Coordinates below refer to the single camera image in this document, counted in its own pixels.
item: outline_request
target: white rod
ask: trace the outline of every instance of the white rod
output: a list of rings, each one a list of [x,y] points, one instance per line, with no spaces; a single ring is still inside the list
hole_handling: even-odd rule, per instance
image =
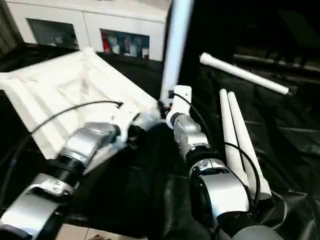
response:
[[[267,180],[265,179],[259,162],[258,158],[256,156],[254,146],[252,145],[245,121],[242,117],[235,93],[230,91],[228,94],[228,99],[229,99],[229,104],[230,104],[230,109],[231,109],[231,114],[234,122],[234,127],[235,127],[235,132],[236,136],[238,138],[239,146],[240,148],[251,158],[251,160],[254,163],[254,166],[259,174],[260,178],[260,185],[261,185],[261,195],[260,199],[268,199],[271,197],[271,190],[269,187],[269,184]],[[247,158],[242,155],[243,161],[244,161],[244,168],[245,172],[248,177],[249,181],[249,189],[251,194],[254,196],[256,193],[256,178],[255,178],[255,173],[248,162]]]
[[[216,69],[220,69],[224,72],[237,76],[241,79],[247,80],[254,84],[258,84],[262,87],[273,90],[283,95],[286,95],[289,92],[289,88],[286,86],[278,84],[262,76],[253,74],[249,71],[243,70],[242,68],[231,65],[225,61],[221,61],[205,52],[200,56],[200,63],[211,66]]]
[[[179,80],[193,5],[194,0],[173,0],[172,3],[171,23],[160,94],[160,100],[164,103],[167,103],[168,91],[173,90]]]
[[[220,104],[224,141],[238,146],[227,91],[225,89],[220,90]],[[239,151],[232,146],[225,145],[225,156],[227,166],[238,176],[244,185],[249,187],[248,177],[242,167]]]

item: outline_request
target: black fabric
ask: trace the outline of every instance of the black fabric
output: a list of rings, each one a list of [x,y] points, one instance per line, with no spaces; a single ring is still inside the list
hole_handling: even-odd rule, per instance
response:
[[[55,47],[22,47],[0,60],[7,72],[69,53]],[[100,54],[109,64],[159,97],[162,64],[130,57]],[[272,198],[261,201],[256,218],[273,227],[285,240],[320,238],[320,84],[279,79],[297,87],[293,97],[282,96],[208,67],[197,68],[192,102],[207,122],[224,155],[219,89],[234,91],[244,116]],[[3,91],[0,91],[0,159],[27,132]],[[6,172],[0,166],[0,183]],[[8,206],[47,161],[34,142],[24,150],[13,172],[5,204]],[[68,222],[123,235],[149,239],[209,239],[191,216],[187,167],[172,132],[159,125],[142,136],[137,150],[125,149],[85,177],[73,200]]]

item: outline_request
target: white cylinder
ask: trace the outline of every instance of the white cylinder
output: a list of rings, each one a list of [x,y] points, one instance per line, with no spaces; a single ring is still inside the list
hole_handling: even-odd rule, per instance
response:
[[[224,72],[227,72],[229,74],[232,74],[234,76],[247,80],[254,84],[258,84],[262,87],[273,90],[283,95],[286,95],[289,92],[289,88],[286,86],[278,84],[262,76],[258,76],[252,72],[243,70],[242,68],[231,65],[225,61],[221,61],[205,52],[200,56],[200,63],[211,66],[216,69],[220,69]]]
[[[224,141],[238,146],[227,91],[225,89],[220,90],[220,105]],[[239,151],[232,146],[225,145],[225,157],[227,166],[238,176],[244,185],[249,187],[248,177],[242,167]]]
[[[242,117],[235,93],[230,91],[228,94],[230,110],[233,118],[234,128],[236,132],[236,136],[238,138],[240,148],[251,158],[253,164],[259,174],[260,178],[260,186],[261,186],[261,194],[260,199],[268,199],[271,197],[271,190],[267,180],[262,174],[258,158],[255,153],[254,146],[252,145],[245,121]],[[251,167],[247,158],[242,155],[245,172],[248,177],[249,189],[251,194],[254,196],[256,193],[256,177],[253,168]]]
[[[179,80],[193,5],[194,0],[174,0],[172,4],[171,23],[160,94],[160,100],[165,104],[167,104],[168,100],[168,91],[173,90]]]

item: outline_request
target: white styrofoam packaging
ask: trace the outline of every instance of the white styrofoam packaging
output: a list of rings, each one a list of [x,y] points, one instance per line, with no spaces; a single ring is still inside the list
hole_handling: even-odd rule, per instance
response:
[[[139,116],[133,124],[145,130],[160,122],[157,101],[97,56],[92,48],[0,73],[0,89],[5,91],[29,132],[60,111],[100,100],[134,104]],[[52,159],[85,122],[108,122],[118,111],[113,103],[71,110],[43,126],[33,139],[44,157]],[[110,158],[119,146],[102,150],[103,154],[96,156],[99,161]]]

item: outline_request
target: red object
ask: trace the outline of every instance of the red object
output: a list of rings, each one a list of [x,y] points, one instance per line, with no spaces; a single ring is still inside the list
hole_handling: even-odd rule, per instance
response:
[[[102,37],[102,43],[103,43],[103,50],[105,53],[111,53],[111,48],[110,45],[108,43],[108,38],[107,38],[107,34],[105,32],[101,33],[101,37]]]
[[[102,39],[102,42],[103,42],[103,50],[106,53],[110,53],[111,52],[111,48],[110,48],[110,45],[109,45],[107,39]]]

